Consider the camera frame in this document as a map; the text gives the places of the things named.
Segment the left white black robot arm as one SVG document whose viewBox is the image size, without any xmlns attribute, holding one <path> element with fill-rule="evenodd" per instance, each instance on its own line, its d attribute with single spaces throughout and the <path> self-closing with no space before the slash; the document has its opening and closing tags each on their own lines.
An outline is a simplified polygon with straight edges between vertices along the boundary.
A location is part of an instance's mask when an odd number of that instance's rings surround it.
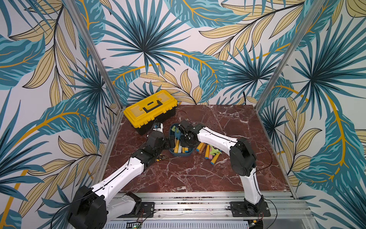
<svg viewBox="0 0 366 229">
<path fill-rule="evenodd" d="M 117 200 L 114 197 L 155 163 L 168 145 L 162 132 L 152 131 L 118 170 L 90 188 L 82 186 L 77 190 L 66 217 L 68 223 L 76 229 L 102 229 L 119 216 L 138 214 L 141 207 L 138 196 L 128 192 Z"/>
</svg>

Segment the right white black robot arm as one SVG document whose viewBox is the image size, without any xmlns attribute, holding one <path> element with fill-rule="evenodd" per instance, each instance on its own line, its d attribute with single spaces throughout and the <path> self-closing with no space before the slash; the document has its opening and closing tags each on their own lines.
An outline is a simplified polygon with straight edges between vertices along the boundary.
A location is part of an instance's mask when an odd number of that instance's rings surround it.
<svg viewBox="0 0 366 229">
<path fill-rule="evenodd" d="M 256 178 L 256 155 L 245 138 L 233 138 L 214 132 L 204 125 L 193 126 L 188 121 L 178 125 L 181 145 L 194 148 L 205 143 L 230 157 L 232 170 L 240 177 L 245 193 L 245 202 L 259 207 L 264 202 Z"/>
</svg>

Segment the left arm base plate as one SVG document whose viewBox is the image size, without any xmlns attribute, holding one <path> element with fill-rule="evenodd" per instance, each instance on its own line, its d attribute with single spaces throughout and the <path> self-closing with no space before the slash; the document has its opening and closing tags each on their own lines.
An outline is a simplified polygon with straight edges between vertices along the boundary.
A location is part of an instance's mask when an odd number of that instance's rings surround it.
<svg viewBox="0 0 366 229">
<path fill-rule="evenodd" d="M 142 202 L 137 204 L 136 207 L 129 214 L 118 216 L 117 218 L 152 218 L 155 214 L 154 202 Z"/>
</svg>

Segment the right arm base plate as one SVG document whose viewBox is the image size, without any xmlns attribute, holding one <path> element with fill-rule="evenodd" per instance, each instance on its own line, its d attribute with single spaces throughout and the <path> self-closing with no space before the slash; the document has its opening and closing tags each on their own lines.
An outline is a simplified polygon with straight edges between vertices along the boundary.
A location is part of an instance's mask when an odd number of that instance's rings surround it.
<svg viewBox="0 0 366 229">
<path fill-rule="evenodd" d="M 245 201 L 233 201 L 230 202 L 228 210 L 231 211 L 233 217 L 264 218 L 271 216 L 268 204 L 263 201 L 255 205 Z"/>
</svg>

